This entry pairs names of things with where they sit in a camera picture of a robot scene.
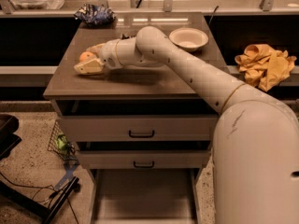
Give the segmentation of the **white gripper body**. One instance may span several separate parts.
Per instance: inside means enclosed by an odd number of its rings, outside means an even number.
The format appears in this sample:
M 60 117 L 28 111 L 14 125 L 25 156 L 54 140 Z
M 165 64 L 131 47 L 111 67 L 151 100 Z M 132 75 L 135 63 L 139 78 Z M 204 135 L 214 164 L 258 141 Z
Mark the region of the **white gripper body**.
M 109 70 L 121 69 L 122 64 L 119 62 L 117 57 L 117 45 L 119 39 L 111 40 L 106 42 L 99 51 L 100 60 L 104 63 L 105 68 Z

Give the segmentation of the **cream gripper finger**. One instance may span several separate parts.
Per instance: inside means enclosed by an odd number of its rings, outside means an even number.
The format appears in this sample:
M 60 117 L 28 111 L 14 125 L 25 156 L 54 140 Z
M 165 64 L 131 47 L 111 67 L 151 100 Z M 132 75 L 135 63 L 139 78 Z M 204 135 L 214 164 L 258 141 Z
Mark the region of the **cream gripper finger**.
M 87 51 L 92 53 L 93 55 L 98 56 L 100 54 L 100 50 L 103 46 L 104 46 L 104 43 L 97 44 L 97 45 L 87 48 Z
M 76 64 L 74 69 L 80 75 L 94 75 L 103 72 L 104 64 L 98 58 L 91 58 Z

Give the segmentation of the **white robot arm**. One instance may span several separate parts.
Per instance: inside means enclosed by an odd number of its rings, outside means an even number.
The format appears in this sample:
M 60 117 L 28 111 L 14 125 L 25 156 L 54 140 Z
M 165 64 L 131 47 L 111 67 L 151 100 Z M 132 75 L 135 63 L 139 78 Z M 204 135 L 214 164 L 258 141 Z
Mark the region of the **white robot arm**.
M 147 26 L 82 53 L 83 75 L 125 65 L 171 68 L 220 118 L 213 135 L 216 224 L 299 224 L 299 126 L 280 100 L 174 45 Z

